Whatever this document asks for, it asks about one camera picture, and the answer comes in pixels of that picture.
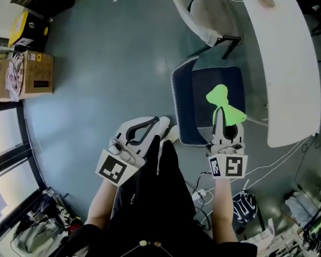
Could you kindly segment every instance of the white table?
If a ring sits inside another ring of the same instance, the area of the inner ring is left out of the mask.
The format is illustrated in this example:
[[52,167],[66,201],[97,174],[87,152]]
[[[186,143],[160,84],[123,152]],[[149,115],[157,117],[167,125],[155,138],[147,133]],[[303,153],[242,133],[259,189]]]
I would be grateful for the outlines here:
[[307,23],[296,0],[274,0],[267,9],[243,0],[261,51],[269,105],[270,147],[300,141],[319,131],[318,65]]

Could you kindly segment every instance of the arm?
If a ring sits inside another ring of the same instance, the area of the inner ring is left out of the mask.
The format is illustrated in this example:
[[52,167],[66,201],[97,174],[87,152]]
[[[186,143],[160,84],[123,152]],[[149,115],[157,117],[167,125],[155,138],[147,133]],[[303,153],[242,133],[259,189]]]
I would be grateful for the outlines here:
[[233,200],[229,179],[216,179],[213,200],[213,239],[218,244],[237,242],[233,227]]
[[91,202],[86,224],[93,224],[101,230],[107,228],[111,218],[117,187],[109,181],[103,181]]

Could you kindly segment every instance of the cardboard box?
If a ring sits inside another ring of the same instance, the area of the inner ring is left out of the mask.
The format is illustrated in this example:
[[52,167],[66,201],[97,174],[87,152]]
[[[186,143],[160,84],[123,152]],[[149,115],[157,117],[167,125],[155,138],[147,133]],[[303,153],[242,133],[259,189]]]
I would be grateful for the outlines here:
[[[54,58],[36,51],[25,51],[24,77],[19,99],[27,99],[54,92]],[[10,92],[6,89],[6,72],[10,59],[0,60],[0,102],[9,102]]]

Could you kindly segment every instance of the green plastic object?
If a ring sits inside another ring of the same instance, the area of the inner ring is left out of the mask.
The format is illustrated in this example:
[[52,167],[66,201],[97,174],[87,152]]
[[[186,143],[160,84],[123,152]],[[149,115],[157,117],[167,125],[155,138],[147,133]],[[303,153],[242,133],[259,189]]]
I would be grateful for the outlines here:
[[247,118],[245,113],[228,104],[227,94],[227,87],[223,84],[220,84],[206,95],[207,101],[217,106],[213,114],[213,125],[215,123],[216,112],[219,108],[223,108],[224,110],[226,126],[233,126],[235,124],[242,123]]

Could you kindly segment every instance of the black shirt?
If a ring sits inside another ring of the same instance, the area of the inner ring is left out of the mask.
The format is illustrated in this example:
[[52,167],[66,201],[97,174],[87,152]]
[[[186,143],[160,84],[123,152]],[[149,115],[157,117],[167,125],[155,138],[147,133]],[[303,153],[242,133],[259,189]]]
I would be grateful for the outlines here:
[[[86,246],[89,249],[86,257],[121,257],[134,248],[126,257],[257,255],[255,245],[217,244],[194,220],[182,220],[180,214],[168,212],[169,214],[153,216],[150,212],[143,212],[131,206],[117,214],[105,231],[94,225],[78,228],[56,256],[72,256]],[[139,246],[140,241],[147,241],[148,245]]]

